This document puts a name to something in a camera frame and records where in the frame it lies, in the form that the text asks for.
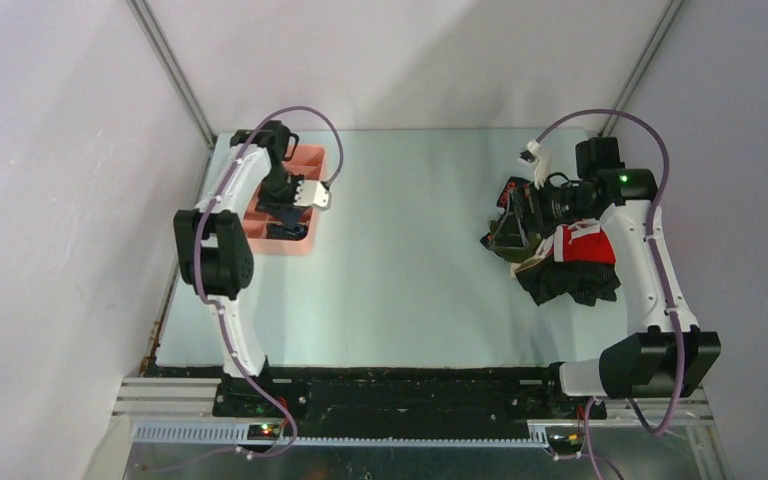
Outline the navy striped boxer underwear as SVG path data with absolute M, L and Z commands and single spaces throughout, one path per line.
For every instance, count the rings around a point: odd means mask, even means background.
M 287 227 L 283 224 L 268 223 L 266 225 L 266 238 L 276 241 L 301 241 L 308 235 L 308 226 L 296 224 L 294 227 Z

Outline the navy underwear with cream waistband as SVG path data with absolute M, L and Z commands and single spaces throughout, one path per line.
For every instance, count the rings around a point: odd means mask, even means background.
M 295 229 L 305 213 L 305 208 L 288 207 L 276 210 L 273 217 L 285 228 Z

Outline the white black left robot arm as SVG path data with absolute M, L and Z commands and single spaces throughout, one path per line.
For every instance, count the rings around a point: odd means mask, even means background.
M 279 120 L 234 136 L 230 164 L 212 194 L 173 219 L 183 281 L 212 308 L 224 346 L 223 370 L 243 378 L 258 376 L 266 355 L 240 301 L 254 275 L 254 254 L 243 226 L 248 208 L 289 229 L 301 221 L 303 176 L 285 166 L 299 137 Z

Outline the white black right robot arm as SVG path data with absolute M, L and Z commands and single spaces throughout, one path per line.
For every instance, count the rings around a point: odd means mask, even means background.
M 613 138 L 576 148 L 577 176 L 552 183 L 551 158 L 538 140 L 520 155 L 532 180 L 511 178 L 501 215 L 483 245 L 502 257 L 535 302 L 567 294 L 587 302 L 595 277 L 625 298 L 627 336 L 596 358 L 561 363 L 541 392 L 545 411 L 566 418 L 584 396 L 684 398 L 720 355 L 717 333 L 699 327 L 678 284 L 663 235 L 662 183 L 629 169 Z

